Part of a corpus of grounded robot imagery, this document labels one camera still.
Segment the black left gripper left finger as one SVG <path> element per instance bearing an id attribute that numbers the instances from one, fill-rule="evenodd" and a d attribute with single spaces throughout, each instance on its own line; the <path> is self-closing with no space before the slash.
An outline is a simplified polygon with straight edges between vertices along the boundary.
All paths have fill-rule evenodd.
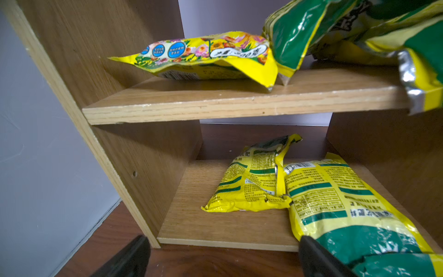
<path id="1" fill-rule="evenodd" d="M 91 276 L 144 277 L 150 256 L 151 246 L 148 239 L 144 235 L 139 235 Z"/>

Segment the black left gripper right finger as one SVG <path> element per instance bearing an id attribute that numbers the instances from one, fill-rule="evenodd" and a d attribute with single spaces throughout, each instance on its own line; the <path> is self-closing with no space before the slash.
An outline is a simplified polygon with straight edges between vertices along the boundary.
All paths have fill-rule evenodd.
<path id="1" fill-rule="evenodd" d="M 299 259 L 306 277 L 356 277 L 346 265 L 306 235 L 299 242 Z"/>

